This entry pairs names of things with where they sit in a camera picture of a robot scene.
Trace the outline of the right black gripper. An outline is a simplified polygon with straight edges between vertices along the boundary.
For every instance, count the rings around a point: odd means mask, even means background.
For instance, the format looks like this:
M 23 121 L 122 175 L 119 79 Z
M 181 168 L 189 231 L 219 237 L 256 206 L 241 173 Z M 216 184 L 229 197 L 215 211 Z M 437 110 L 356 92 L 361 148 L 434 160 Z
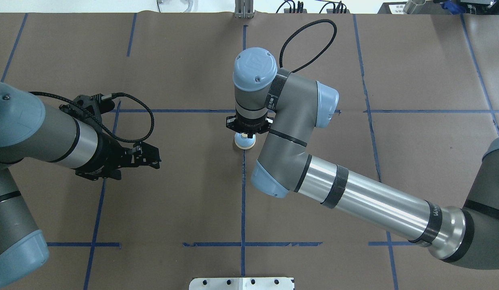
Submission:
M 273 124 L 273 118 L 262 116 L 257 119 L 248 119 L 242 116 L 228 116 L 226 118 L 226 127 L 241 134 L 264 134 L 270 130 Z

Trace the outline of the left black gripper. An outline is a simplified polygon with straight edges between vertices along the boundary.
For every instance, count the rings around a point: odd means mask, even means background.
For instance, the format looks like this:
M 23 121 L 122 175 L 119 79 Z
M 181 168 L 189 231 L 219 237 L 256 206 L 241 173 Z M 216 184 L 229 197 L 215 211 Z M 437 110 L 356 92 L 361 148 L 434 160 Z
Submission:
M 129 155 L 134 156 L 130 162 Z M 97 148 L 92 158 L 81 167 L 75 168 L 75 174 L 88 180 L 100 178 L 111 178 L 121 180 L 120 168 L 127 165 L 128 168 L 148 166 L 159 169 L 161 157 L 159 149 L 145 142 L 137 142 L 131 149 L 122 147 L 119 142 L 105 133 L 99 134 Z

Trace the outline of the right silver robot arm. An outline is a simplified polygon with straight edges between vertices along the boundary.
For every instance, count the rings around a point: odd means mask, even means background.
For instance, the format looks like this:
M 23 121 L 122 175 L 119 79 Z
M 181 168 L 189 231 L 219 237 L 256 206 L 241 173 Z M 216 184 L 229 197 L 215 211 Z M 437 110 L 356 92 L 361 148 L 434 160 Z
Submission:
M 327 127 L 338 104 L 334 88 L 278 68 L 264 48 L 247 48 L 233 69 L 241 134 L 268 133 L 251 182 L 277 198 L 294 191 L 329 209 L 370 222 L 425 247 L 437 259 L 470 269 L 499 269 L 499 137 L 461 208 L 441 207 L 306 152 L 316 127 Z

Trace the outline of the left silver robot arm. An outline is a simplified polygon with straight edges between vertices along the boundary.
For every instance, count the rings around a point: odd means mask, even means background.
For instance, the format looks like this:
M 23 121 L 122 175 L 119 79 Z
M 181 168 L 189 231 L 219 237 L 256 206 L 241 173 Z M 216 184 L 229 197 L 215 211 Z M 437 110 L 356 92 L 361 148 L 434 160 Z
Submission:
M 149 114 L 150 127 L 141 138 L 117 136 L 102 121 L 124 97 Z M 123 92 L 80 94 L 68 99 L 40 91 L 24 91 L 0 82 L 0 289 L 38 270 L 49 259 L 45 235 L 37 225 L 12 168 L 25 160 L 66 168 L 87 180 L 122 178 L 122 168 L 158 169 L 152 135 L 152 110 Z

